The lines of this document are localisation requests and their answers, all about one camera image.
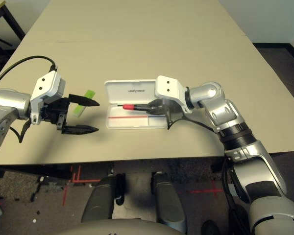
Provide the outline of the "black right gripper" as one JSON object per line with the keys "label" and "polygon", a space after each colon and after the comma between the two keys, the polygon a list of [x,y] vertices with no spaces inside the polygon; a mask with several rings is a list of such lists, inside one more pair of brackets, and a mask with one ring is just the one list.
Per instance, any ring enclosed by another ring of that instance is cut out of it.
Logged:
{"label": "black right gripper", "polygon": [[181,112],[181,106],[174,100],[160,99],[149,102],[145,107],[150,115],[166,115],[166,114],[177,114]]}

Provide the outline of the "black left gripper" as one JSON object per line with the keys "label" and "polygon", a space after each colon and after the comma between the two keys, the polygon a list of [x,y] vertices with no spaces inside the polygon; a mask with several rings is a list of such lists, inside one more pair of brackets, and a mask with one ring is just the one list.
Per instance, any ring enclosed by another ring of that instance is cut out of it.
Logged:
{"label": "black left gripper", "polygon": [[69,94],[68,98],[60,98],[51,103],[44,103],[41,109],[41,119],[57,126],[57,130],[64,135],[85,135],[99,131],[98,128],[89,125],[69,126],[66,123],[70,102],[85,107],[99,106],[100,104],[91,98]]}

